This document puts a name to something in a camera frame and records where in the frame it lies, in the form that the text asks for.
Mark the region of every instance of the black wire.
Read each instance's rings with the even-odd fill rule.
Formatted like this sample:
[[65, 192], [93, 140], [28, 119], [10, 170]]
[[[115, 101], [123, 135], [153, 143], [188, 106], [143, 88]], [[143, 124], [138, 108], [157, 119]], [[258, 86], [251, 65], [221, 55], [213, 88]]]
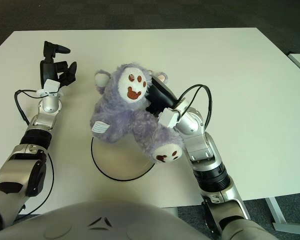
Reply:
[[185, 91], [181, 94], [181, 96], [180, 96], [179, 99], [178, 99], [178, 102], [180, 102], [180, 101], [182, 100], [182, 98], [183, 98], [190, 90], [192, 90], [192, 89], [194, 89], [194, 88], [196, 88], [196, 87], [198, 87], [198, 89], [196, 90], [196, 92], [195, 92], [195, 94], [194, 94], [194, 96], [193, 96], [193, 98], [192, 98], [190, 104], [187, 106], [187, 108], [184, 110], [184, 112], [179, 116], [179, 119], [181, 119], [181, 118], [186, 114], [186, 112], [188, 111], [188, 109], [191, 107], [191, 105], [192, 105], [192, 103], [194, 102], [194, 100], [195, 100], [195, 98], [196, 98], [196, 96], [197, 96], [199, 90], [200, 90], [201, 88], [204, 88], [205, 91], [206, 91], [206, 93], [207, 93], [207, 95], [208, 95], [208, 101], [209, 101], [209, 103], [208, 103], [208, 113], [207, 113], [206, 120], [205, 120], [205, 123], [204, 123], [204, 129], [206, 129], [206, 128], [208, 127], [208, 125], [209, 125], [209, 122], [210, 122], [210, 119], [211, 119], [211, 115], [212, 115], [212, 95], [211, 95], [211, 91], [210, 91], [209, 87], [207, 87], [206, 85], [202, 85], [202, 84], [196, 84], [196, 85], [193, 85], [193, 86], [189, 87], [187, 90], [185, 90]]
[[94, 165], [96, 166], [96, 168], [103, 174], [105, 175], [106, 177], [108, 177], [109, 179], [112, 179], [112, 180], [115, 180], [115, 181], [118, 181], [118, 182], [128, 182], [128, 181], [132, 181], [132, 180], [136, 180], [138, 178], [141, 178], [143, 175], [145, 175], [146, 173], [148, 173], [153, 167], [155, 164], [153, 164], [146, 172], [142, 173], [141, 175], [139, 176], [136, 176], [134, 178], [130, 178], [130, 179], [118, 179], [118, 178], [114, 178], [112, 176], [109, 176], [107, 175], [106, 173], [104, 173], [100, 167], [98, 166], [98, 164], [96, 163], [96, 160], [95, 160], [95, 157], [94, 157], [94, 153], [93, 153], [93, 144], [94, 144], [94, 137], [92, 137], [92, 140], [91, 140], [91, 157], [92, 157], [92, 160], [94, 162]]
[[[29, 122], [29, 120], [28, 120], [26, 114], [24, 113], [24, 111], [23, 111], [22, 108], [20, 107], [20, 104], [19, 104], [19, 101], [18, 101], [18, 95], [19, 95], [20, 93], [24, 93], [24, 94], [26, 94], [27, 96], [29, 96], [30, 98], [33, 98], [33, 99], [42, 99], [42, 98], [47, 97], [48, 95], [46, 95], [46, 96], [41, 96], [41, 97], [34, 97], [34, 96], [31, 96], [31, 95], [29, 95], [29, 94], [27, 94], [27, 93], [25, 93], [25, 92], [32, 92], [32, 93], [35, 93], [36, 91], [35, 91], [35, 90], [30, 90], [30, 89], [18, 90], [18, 91], [16, 91], [16, 92], [14, 93], [14, 101], [15, 101], [16, 107], [18, 108], [19, 113], [21, 114], [23, 120], [26, 122], [27, 125], [29, 125], [30, 122]], [[20, 219], [23, 219], [23, 218], [25, 218], [25, 217], [27, 217], [27, 216], [33, 214], [35, 211], [37, 211], [39, 208], [41, 208], [42, 205], [45, 204], [46, 201], [48, 200], [48, 198], [50, 197], [50, 194], [51, 194], [51, 192], [52, 192], [52, 189], [53, 189], [54, 183], [55, 183], [55, 169], [54, 169], [54, 164], [53, 164], [52, 158], [51, 158], [51, 156], [50, 156], [49, 153], [48, 153], [48, 157], [49, 157], [49, 160], [50, 160], [50, 163], [51, 163], [51, 169], [52, 169], [52, 183], [51, 183], [50, 191], [49, 191], [48, 195], [46, 196], [46, 198], [44, 199], [44, 201], [43, 201], [36, 209], [32, 210], [31, 212], [29, 212], [29, 213], [26, 214], [26, 215], [23, 215], [22, 217], [17, 218], [16, 221], [18, 221], [18, 220], [20, 220]]]

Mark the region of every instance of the stuffed animal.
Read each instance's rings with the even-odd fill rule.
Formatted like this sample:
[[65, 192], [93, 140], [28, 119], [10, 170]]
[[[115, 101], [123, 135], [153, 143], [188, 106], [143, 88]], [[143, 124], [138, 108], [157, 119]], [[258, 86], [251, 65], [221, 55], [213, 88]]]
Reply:
[[181, 157], [183, 141], [173, 128], [159, 124], [146, 111], [152, 75], [164, 83], [168, 80], [165, 73], [153, 73], [136, 63], [123, 64], [112, 74], [98, 71], [95, 84], [102, 97], [95, 105], [90, 126], [93, 136], [107, 143], [131, 133], [148, 158], [166, 163]]

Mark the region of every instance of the robotic arm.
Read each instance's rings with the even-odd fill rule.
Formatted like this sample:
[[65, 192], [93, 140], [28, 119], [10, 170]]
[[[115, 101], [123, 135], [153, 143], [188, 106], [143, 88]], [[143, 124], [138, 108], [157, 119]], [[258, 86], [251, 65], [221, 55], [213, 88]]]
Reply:
[[262, 236], [260, 239], [276, 239], [250, 220], [247, 208], [234, 180], [227, 173], [213, 138], [205, 132], [201, 114], [192, 107], [188, 108], [189, 103], [185, 98], [179, 101], [155, 77], [152, 78], [147, 98], [151, 102], [147, 110], [158, 116], [161, 124], [175, 127], [183, 138], [185, 152], [203, 198], [206, 225], [212, 233], [226, 233], [224, 239], [250, 240], [254, 239], [254, 234]]
[[76, 62], [68, 68], [67, 62], [54, 63], [56, 53], [70, 53], [66, 47], [44, 42], [45, 60], [40, 63], [42, 97], [38, 104], [38, 114], [30, 123], [23, 111], [23, 119], [29, 123], [20, 144], [15, 146], [11, 155], [0, 169], [0, 230], [10, 226], [26, 201], [37, 196], [43, 189], [46, 176], [48, 147], [52, 139], [52, 130], [61, 111], [59, 97], [61, 87], [76, 80]]

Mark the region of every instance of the brown paw print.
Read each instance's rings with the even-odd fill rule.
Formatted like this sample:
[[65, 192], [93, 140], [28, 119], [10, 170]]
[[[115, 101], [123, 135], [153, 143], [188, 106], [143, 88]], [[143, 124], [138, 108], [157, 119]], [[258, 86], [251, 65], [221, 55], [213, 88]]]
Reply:
[[[174, 157], [175, 155], [177, 155], [177, 151], [174, 151], [173, 153], [172, 153], [172, 157]], [[155, 158], [157, 159], [157, 160], [159, 160], [159, 161], [161, 161], [161, 162], [163, 162], [163, 163], [165, 163], [166, 161], [165, 161], [165, 158], [167, 157], [167, 155], [157, 155]]]
[[[130, 74], [128, 79], [130, 80], [130, 82], [134, 82], [135, 81], [135, 76], [133, 74]], [[143, 81], [143, 79], [140, 75], [136, 79], [139, 83], [141, 83]], [[142, 85], [145, 88], [147, 86], [146, 81], [143, 81]], [[141, 95], [141, 91], [138, 91], [138, 92], [133, 91], [132, 86], [129, 86], [128, 87], [128, 92], [127, 92], [126, 95], [127, 95], [128, 98], [130, 98], [132, 100], [136, 100]]]

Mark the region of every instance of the table leg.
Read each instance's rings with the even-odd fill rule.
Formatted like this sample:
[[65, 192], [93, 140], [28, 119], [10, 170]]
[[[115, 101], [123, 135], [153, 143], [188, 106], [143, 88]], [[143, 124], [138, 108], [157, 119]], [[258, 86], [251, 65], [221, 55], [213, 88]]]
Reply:
[[275, 197], [265, 199], [269, 206], [270, 212], [274, 218], [273, 227], [276, 231], [300, 234], [300, 224], [288, 223], [278, 205]]

